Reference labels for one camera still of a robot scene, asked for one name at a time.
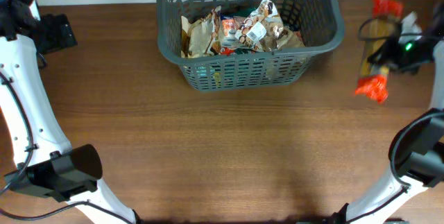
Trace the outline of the red spaghetti pasta packet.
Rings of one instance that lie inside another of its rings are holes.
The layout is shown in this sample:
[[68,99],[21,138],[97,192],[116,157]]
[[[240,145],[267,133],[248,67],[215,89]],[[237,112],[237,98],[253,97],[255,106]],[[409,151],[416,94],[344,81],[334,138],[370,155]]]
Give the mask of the red spaghetti pasta packet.
[[359,28],[359,36],[365,45],[356,95],[364,95],[378,103],[387,99],[389,68],[377,60],[381,57],[383,45],[398,31],[402,11],[403,4],[397,0],[373,0],[371,18]]

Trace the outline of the beige rice pouch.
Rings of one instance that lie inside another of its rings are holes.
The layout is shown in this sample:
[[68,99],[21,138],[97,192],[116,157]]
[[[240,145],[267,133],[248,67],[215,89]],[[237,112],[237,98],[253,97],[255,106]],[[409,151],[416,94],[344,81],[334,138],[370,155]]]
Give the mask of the beige rice pouch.
[[213,8],[203,18],[190,23],[181,17],[181,57],[187,59],[214,56],[221,53],[221,6]]

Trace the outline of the beige nut mix pouch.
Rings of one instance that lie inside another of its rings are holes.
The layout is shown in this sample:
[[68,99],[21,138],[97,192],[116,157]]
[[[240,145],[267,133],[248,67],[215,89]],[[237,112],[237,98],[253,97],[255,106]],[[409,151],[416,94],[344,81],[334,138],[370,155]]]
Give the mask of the beige nut mix pouch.
[[271,0],[262,0],[247,18],[241,21],[234,35],[242,49],[272,52],[305,47],[299,31],[285,26],[277,7]]

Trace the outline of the green Nescafe coffee bag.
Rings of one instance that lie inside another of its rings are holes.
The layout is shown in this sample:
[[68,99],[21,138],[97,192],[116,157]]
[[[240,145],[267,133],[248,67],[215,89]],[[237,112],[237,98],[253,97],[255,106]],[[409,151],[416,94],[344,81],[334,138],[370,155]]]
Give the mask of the green Nescafe coffee bag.
[[[253,7],[244,8],[244,9],[236,11],[236,12],[231,12],[231,13],[227,14],[227,16],[228,17],[248,17],[250,15],[250,13],[253,12],[254,10],[255,10],[255,8],[253,8]],[[234,52],[236,54],[244,54],[244,53],[247,53],[248,50],[245,48],[239,47],[238,49],[234,50]]]

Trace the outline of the Kleenex tissue multipack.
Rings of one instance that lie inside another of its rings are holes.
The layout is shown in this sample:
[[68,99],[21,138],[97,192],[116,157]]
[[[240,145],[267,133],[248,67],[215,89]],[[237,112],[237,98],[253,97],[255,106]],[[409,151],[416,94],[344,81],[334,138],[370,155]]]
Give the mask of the Kleenex tissue multipack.
[[241,25],[242,17],[221,16],[221,30],[219,32],[219,41],[221,44],[220,54],[231,54],[235,49],[241,46],[236,33]]

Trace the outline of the mint green wipes packet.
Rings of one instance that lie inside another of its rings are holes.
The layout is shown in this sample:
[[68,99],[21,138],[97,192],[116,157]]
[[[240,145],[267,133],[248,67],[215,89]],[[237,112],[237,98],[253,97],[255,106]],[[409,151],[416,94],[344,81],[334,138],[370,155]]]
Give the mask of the mint green wipes packet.
[[195,73],[196,77],[201,78],[207,78],[211,74],[212,70],[206,66],[196,66],[195,67]]

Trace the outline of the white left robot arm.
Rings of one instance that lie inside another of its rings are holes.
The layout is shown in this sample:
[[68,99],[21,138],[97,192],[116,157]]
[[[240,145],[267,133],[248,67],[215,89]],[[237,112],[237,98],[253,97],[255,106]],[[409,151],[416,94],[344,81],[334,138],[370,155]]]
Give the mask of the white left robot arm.
[[42,84],[45,55],[75,45],[65,15],[40,15],[36,0],[1,0],[1,111],[17,167],[5,188],[75,207],[94,223],[139,223],[105,183],[95,147],[72,147]]

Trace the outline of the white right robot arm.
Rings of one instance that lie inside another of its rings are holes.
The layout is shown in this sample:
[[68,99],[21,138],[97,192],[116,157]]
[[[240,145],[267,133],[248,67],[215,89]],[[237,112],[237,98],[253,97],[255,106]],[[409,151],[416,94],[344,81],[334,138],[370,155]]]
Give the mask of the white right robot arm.
[[414,196],[443,181],[443,5],[435,7],[431,25],[422,30],[416,14],[401,17],[402,4],[374,0],[373,17],[358,34],[366,43],[356,94],[383,102],[389,72],[416,74],[434,64],[434,86],[428,111],[394,137],[384,175],[358,200],[346,203],[327,223],[389,223]]

